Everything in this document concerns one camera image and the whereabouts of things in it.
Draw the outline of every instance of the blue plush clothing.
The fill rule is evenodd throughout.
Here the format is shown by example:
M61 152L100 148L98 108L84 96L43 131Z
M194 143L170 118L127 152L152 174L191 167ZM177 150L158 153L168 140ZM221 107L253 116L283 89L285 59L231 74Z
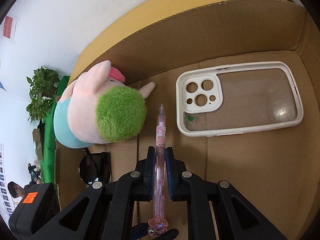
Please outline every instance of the blue plush clothing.
M85 148L93 143L80 141L70 130L68 125L68 106L71 98L58 102L53 116L53 128L57 140L68 148Z

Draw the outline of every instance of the sunglasses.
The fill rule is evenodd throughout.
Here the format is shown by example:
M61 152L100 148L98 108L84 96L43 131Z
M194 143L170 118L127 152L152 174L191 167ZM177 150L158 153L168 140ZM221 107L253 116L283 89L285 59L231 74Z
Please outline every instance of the sunglasses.
M110 182L110 158L108 152L92 153L84 149L86 156L81 160L79 165L79 174L82 181L91 185L96 181L103 184Z

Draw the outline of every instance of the white wall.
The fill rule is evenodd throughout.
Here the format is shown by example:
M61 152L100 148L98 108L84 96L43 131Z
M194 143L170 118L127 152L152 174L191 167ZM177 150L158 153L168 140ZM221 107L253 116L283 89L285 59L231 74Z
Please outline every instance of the white wall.
M32 138L32 131L36 128L36 123L30 125L28 122L28 112L24 111L28 104L27 101L9 95L0 89L0 143L4 145L5 179L7 184L14 181L22 187L30 182L28 163L33 164L36 160ZM9 218L4 209L2 197L0 212L7 222Z
M45 65L70 75L79 54L106 27L146 0L17 0L13 42L0 39L0 80L28 100L26 76Z

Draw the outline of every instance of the green tablecloth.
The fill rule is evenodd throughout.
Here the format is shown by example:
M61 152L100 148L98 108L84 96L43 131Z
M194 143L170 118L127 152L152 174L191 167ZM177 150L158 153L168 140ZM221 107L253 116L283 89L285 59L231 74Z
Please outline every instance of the green tablecloth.
M70 76L64 76L61 79L57 87L56 96L61 96L66 89ZM53 130L53 115L56 108L56 101L54 100L50 114L43 119L44 127L44 140L42 142L43 148L43 160L40 161L43 182L52 182L57 189L57 185L54 183L54 159L56 150L56 137Z

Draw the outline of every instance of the silver screw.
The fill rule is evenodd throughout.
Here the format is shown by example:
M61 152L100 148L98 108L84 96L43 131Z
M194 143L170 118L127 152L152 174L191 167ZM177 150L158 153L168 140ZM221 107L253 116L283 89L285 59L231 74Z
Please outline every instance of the silver screw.
M230 183L227 182L226 180L222 180L222 181L220 182L220 186L221 186L221 187L224 187L224 188L227 188L227 187L230 186Z
M192 173L190 171L184 171L182 173L182 177L184 178L190 178L192 176Z
M92 187L93 187L94 189L101 188L101 187L102 187L102 182L96 181L96 182L94 182L94 183L92 184Z
M130 173L130 176L133 177L133 178L137 178L137 177L140 176L140 172L138 172L138 171L133 171L133 172Z

